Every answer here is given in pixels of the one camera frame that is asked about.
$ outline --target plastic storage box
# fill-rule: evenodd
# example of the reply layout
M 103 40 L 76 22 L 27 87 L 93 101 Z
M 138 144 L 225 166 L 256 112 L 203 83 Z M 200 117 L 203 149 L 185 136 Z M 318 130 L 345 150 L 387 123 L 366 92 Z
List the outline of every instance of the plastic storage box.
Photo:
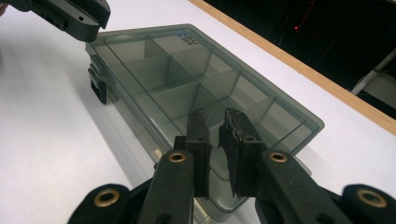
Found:
M 187 115 L 204 108 L 213 146 L 210 198 L 197 199 L 199 222 L 224 221 L 233 198 L 219 145 L 226 107 L 247 114 L 269 149 L 295 155 L 323 122 L 197 28 L 188 25 L 101 33 L 87 43 L 92 87 L 108 97 L 154 161 L 185 135 Z

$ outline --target compartment organizer box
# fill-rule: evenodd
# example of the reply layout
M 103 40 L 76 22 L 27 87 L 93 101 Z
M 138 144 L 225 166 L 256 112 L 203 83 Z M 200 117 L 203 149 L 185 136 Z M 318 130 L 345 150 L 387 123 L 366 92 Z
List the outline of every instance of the compartment organizer box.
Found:
M 210 197 L 195 200 L 199 223 L 224 221 L 246 200 L 233 198 L 225 153 L 216 148 L 226 107 L 247 114 L 268 149 L 292 155 L 324 127 L 192 25 L 101 33 L 86 47 L 92 88 L 102 103 L 110 99 L 154 161 L 186 134 L 190 111 L 203 108 L 209 115 Z

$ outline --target table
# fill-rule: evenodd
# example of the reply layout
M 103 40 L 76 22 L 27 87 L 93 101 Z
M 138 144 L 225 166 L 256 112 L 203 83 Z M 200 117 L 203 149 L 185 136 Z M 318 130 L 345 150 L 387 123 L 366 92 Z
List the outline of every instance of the table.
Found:
M 230 28 L 189 1 L 107 2 L 106 31 L 191 23 L 323 119 L 325 129 L 298 154 L 319 185 L 341 193 L 363 183 L 396 196 L 394 133 L 322 89 L 320 74 L 284 63 L 294 62 L 287 54 L 282 62 L 232 29 L 244 27 L 229 21 Z M 151 159 L 118 111 L 92 92 L 84 43 L 12 7 L 0 30 L 2 223 L 65 223 L 90 190 L 131 189 L 152 176 Z M 228 222 L 257 223 L 254 201 Z

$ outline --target wood trim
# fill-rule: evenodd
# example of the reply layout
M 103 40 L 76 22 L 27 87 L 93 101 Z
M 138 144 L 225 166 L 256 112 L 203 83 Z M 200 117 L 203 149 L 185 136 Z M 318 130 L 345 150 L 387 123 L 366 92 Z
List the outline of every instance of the wood trim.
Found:
M 221 11 L 215 9 L 214 7 L 210 6 L 203 0 L 190 0 L 194 5 L 199 7 L 201 10 L 206 12 L 207 14 L 211 15 L 218 21 L 222 22 L 226 26 L 230 27 L 238 34 L 242 35 L 244 38 L 248 39 L 261 49 L 267 51 L 268 53 L 272 54 L 274 57 L 279 59 L 281 62 L 287 64 L 288 66 L 295 69 L 298 73 L 302 74 L 303 76 L 309 78 L 311 81 L 316 83 L 320 86 L 323 90 L 329 92 L 345 104 L 352 107 L 354 110 L 361 113 L 364 117 L 371 120 L 372 122 L 376 123 L 383 129 L 387 130 L 389 133 L 396 135 L 396 120 L 389 117 L 388 115 L 384 114 L 380 110 L 376 109 L 375 107 L 367 104 L 359 97 L 355 96 L 354 94 L 346 91 L 345 89 L 341 88 L 319 72 L 315 71 L 314 69 L 310 68 L 306 64 L 300 62 L 296 58 L 289 55 L 286 51 L 278 48 L 271 42 L 267 41 L 266 39 L 262 38 L 261 36 L 257 35 L 256 33 L 249 30 L 247 27 L 242 25 L 241 23 L 233 20 L 232 18 L 228 17 Z

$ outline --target sticker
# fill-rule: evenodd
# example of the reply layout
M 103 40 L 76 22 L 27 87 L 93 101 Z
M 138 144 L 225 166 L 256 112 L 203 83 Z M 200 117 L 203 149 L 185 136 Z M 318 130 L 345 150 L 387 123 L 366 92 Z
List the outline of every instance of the sticker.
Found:
M 199 44 L 198 41 L 194 38 L 192 38 L 190 35 L 182 32 L 182 31 L 178 31 L 177 32 L 177 36 L 178 38 L 180 38 L 181 40 L 183 40 L 184 42 L 186 42 L 188 45 L 196 45 Z

